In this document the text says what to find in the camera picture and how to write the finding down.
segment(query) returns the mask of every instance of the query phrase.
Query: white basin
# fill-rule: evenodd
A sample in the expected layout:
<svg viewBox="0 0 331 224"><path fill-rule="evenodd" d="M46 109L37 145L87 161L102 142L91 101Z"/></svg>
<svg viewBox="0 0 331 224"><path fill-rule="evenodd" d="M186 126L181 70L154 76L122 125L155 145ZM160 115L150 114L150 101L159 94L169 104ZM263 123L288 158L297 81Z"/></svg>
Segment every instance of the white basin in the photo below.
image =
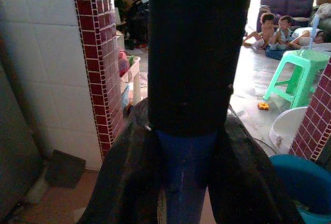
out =
<svg viewBox="0 0 331 224"><path fill-rule="evenodd" d="M306 113L307 107L289 109L282 112L274 121L269 138L281 154L288 154L293 138Z"/></svg>

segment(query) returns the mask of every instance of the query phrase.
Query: blue bucket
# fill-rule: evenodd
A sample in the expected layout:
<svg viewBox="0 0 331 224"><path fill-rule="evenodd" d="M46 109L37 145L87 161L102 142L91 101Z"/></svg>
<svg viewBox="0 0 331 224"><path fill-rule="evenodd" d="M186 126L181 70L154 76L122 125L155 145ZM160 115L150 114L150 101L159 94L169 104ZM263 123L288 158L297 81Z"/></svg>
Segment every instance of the blue bucket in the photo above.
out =
<svg viewBox="0 0 331 224"><path fill-rule="evenodd" d="M331 174L315 163L293 155L270 158L290 197L306 206L298 211L308 224L331 221Z"/></svg>

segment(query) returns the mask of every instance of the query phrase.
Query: shirtless child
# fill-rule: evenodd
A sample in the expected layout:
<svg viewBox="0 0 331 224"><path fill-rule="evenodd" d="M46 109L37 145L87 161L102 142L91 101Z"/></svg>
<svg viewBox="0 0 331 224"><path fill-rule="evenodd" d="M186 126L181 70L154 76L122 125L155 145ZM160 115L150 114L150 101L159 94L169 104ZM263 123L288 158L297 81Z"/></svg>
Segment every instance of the shirtless child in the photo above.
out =
<svg viewBox="0 0 331 224"><path fill-rule="evenodd" d="M268 45L270 38L274 35L274 20L275 15L273 13L263 13L260 19L262 32L253 32L250 35L247 35L243 41L243 46L264 49ZM256 41L253 44L246 43L245 41L251 37L254 37Z"/></svg>

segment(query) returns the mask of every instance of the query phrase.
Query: sofa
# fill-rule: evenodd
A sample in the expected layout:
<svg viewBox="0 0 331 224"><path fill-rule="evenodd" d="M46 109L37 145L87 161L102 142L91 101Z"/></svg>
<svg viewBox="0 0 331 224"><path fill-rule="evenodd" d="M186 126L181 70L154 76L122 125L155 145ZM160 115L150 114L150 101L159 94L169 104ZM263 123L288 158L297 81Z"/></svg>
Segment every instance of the sofa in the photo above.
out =
<svg viewBox="0 0 331 224"><path fill-rule="evenodd" d="M281 16L289 15L293 18L292 26L306 27L312 14L314 0L261 0L261 8L257 19L257 32L261 31L260 17L270 11L276 15L275 25Z"/></svg>

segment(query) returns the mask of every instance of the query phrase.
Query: black cylinder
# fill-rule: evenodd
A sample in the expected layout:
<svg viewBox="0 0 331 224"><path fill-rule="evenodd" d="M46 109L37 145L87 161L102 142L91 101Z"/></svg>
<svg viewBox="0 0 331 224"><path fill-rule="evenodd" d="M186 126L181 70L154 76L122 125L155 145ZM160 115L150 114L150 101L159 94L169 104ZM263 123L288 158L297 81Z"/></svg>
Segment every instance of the black cylinder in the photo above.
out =
<svg viewBox="0 0 331 224"><path fill-rule="evenodd" d="M180 137L225 121L249 0L149 0L148 115Z"/></svg>

